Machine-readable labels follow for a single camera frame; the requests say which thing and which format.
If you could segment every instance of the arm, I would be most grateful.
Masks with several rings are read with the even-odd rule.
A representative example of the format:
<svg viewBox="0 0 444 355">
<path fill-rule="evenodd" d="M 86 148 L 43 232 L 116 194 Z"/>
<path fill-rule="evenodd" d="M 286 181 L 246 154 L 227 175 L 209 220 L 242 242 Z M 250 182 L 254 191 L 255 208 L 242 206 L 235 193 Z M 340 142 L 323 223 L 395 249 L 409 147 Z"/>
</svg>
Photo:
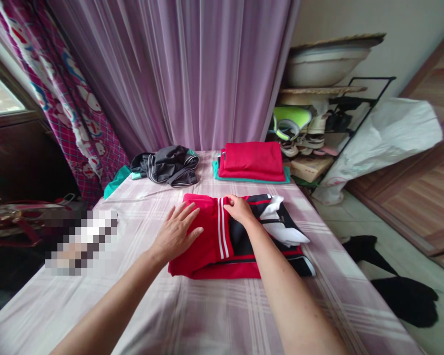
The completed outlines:
<svg viewBox="0 0 444 355">
<path fill-rule="evenodd" d="M 187 229 L 199 213 L 194 204 L 173 207 L 153 245 L 85 315 L 53 350 L 52 354 L 110 354 L 136 307 L 163 267 L 185 252 L 203 232 Z"/>
<path fill-rule="evenodd" d="M 224 208 L 247 230 L 266 297 L 286 354 L 348 354 L 309 289 L 253 216 L 248 203 L 228 195 Z"/>
</svg>

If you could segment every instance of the plaid bed sheet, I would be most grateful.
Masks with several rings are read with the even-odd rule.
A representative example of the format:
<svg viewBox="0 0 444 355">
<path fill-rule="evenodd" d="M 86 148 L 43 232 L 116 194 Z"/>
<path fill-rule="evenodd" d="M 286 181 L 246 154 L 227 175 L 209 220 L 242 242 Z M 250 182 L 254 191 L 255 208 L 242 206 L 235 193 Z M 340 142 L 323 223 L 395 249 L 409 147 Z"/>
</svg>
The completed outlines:
<svg viewBox="0 0 444 355">
<path fill-rule="evenodd" d="M 269 193 L 311 243 L 312 294 L 352 354 L 423 354 L 313 207 L 291 182 L 214 179 L 216 151 L 201 152 L 199 183 L 182 189 L 128 178 L 95 210 L 117 211 L 111 258 L 87 276 L 52 276 L 44 267 L 0 311 L 0 354 L 47 354 L 153 242 L 168 209 L 186 193 L 221 197 Z M 190 280 L 167 268 L 149 288 L 113 354 L 282 354 L 261 280 Z"/>
</svg>

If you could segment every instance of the right hand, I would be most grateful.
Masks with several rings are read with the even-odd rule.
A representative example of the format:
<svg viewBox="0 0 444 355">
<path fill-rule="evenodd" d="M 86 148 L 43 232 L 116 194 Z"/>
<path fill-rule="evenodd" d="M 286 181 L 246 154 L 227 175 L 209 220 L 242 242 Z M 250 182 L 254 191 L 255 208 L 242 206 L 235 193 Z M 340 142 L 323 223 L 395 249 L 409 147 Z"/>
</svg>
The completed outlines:
<svg viewBox="0 0 444 355">
<path fill-rule="evenodd" d="M 230 199 L 230 205 L 224 205 L 223 208 L 232 216 L 233 219 L 242 225 L 256 220 L 250 209 L 250 205 L 244 199 L 235 195 L 226 195 Z"/>
</svg>

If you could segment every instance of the wall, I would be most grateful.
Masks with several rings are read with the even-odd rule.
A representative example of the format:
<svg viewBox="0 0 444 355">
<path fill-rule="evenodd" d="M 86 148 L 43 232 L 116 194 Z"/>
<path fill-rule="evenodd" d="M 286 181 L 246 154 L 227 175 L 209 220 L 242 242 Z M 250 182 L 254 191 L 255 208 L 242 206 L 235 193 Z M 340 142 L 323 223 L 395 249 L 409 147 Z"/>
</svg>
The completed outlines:
<svg viewBox="0 0 444 355">
<path fill-rule="evenodd" d="M 396 76 L 385 93 L 394 97 L 444 37 L 444 0 L 304 0 L 292 46 L 376 32 L 384 42 L 351 76 Z"/>
</svg>

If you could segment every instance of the folded red shirt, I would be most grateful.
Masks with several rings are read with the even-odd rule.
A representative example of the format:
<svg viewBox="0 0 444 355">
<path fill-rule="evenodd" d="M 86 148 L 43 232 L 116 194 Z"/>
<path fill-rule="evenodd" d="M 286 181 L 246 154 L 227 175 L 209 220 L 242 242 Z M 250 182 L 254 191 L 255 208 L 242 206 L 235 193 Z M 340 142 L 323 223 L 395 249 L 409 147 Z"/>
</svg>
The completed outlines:
<svg viewBox="0 0 444 355">
<path fill-rule="evenodd" d="M 278 142 L 227 143 L 225 169 L 279 175 L 283 173 L 283 157 Z"/>
<path fill-rule="evenodd" d="M 271 202 L 271 196 L 268 194 L 245 196 L 243 199 L 249 203 L 257 218 Z M 228 199 L 186 194 L 184 201 L 195 202 L 201 208 L 188 233 L 199 226 L 204 227 L 204 232 L 187 251 L 169 263 L 169 273 L 172 276 L 183 275 L 191 279 L 259 279 L 260 273 L 247 231 L 229 214 L 219 214 L 222 210 L 225 212 L 223 204 L 227 204 Z M 299 230 L 283 203 L 277 213 L 279 220 L 261 222 L 282 221 L 287 228 Z M 315 275 L 311 262 L 302 253 L 301 246 L 288 247 L 275 238 L 272 239 L 300 276 Z"/>
<path fill-rule="evenodd" d="M 263 181 L 285 181 L 285 173 L 283 171 L 283 164 L 281 164 L 281 172 L 277 174 L 271 174 L 268 172 L 259 172 L 251 170 L 239 170 L 232 171 L 227 170 L 225 167 L 227 160 L 225 156 L 225 149 L 221 150 L 221 163 L 219 165 L 219 176 L 221 178 L 247 178 L 253 180 L 263 180 Z"/>
</svg>

